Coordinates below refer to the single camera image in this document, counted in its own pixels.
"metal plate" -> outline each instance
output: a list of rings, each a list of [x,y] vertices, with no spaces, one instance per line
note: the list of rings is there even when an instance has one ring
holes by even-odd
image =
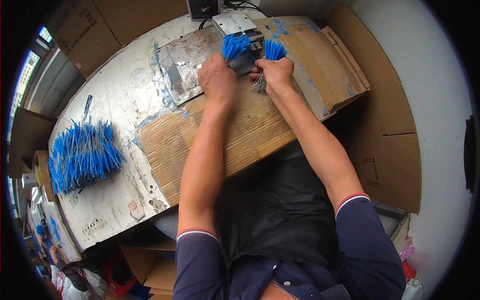
[[[198,69],[209,55],[222,51],[223,36],[212,26],[192,32],[156,50],[165,86],[173,101],[180,105],[203,93],[198,83]],[[237,75],[255,66],[250,52],[230,64]]]

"black cable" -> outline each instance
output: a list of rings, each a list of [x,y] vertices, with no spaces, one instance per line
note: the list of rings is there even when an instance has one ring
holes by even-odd
[[[238,9],[237,9],[237,8],[235,8],[235,7],[224,7],[224,8],[225,8],[225,9],[231,9],[231,10],[235,10],[235,11],[237,11],[237,10],[238,10]],[[245,6],[240,6],[240,8],[241,8],[241,9],[243,9],[243,10],[253,10],[253,11],[259,12],[259,10],[258,10],[258,9],[256,9],[256,8],[254,8],[254,7],[245,7]],[[268,13],[264,13],[264,12],[263,12],[263,14],[264,14],[264,15],[266,15],[266,16],[271,16],[271,17],[273,17],[273,15],[272,15],[272,14],[268,14]]]
[[[205,18],[205,20],[203,20],[201,23],[200,23],[200,26],[198,26],[198,30],[202,29],[205,25],[205,23],[208,21],[208,19],[211,19],[212,17],[208,17],[208,18]]]
[[[245,6],[241,6],[242,4],[244,3],[247,3],[247,4],[250,4],[251,6],[253,7],[245,7]],[[253,3],[250,3],[248,1],[235,1],[235,0],[226,0],[224,2],[224,5],[226,6],[225,8],[230,8],[230,9],[234,9],[234,10],[237,10],[237,9],[247,9],[247,10],[254,10],[254,11],[259,11],[263,14],[265,14],[258,6],[256,6],[255,4]],[[205,23],[211,19],[212,17],[208,17],[208,18],[205,18],[201,23],[200,23],[200,26],[198,26],[198,30],[202,29],[204,26],[205,26]]]
[[[226,0],[224,2],[224,4],[230,8],[239,8],[239,7],[242,7],[241,5],[244,4],[244,3],[247,3],[247,4],[250,4],[251,6],[253,6],[253,8],[255,8],[257,11],[261,12],[264,14],[264,12],[260,9],[260,7],[256,6],[255,4],[251,3],[251,2],[248,2],[248,1],[242,1],[242,0],[239,0],[239,1],[235,1],[235,0]]]

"white wall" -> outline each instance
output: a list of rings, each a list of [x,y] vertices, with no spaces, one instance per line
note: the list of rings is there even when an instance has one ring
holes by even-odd
[[[447,36],[421,1],[351,2],[395,67],[417,128],[422,193],[420,213],[410,223],[415,252],[408,262],[427,297],[454,258],[468,219],[463,141],[472,111],[467,82]]]

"polo shirt sleeve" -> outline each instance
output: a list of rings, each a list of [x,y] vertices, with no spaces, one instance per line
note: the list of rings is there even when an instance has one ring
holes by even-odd
[[[190,228],[177,236],[177,280],[173,299],[223,299],[227,271],[216,236],[206,229]]]
[[[344,260],[343,281],[352,299],[401,299],[406,280],[395,246],[365,194],[354,194],[336,211]]]

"red mark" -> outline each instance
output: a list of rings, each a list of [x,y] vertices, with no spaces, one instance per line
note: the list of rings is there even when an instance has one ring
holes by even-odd
[[[135,201],[132,200],[132,202],[130,202],[127,207],[128,207],[128,209],[130,209],[130,211],[132,212],[132,211],[134,211],[135,209],[137,209],[138,205],[137,205],[137,203],[135,203]]]

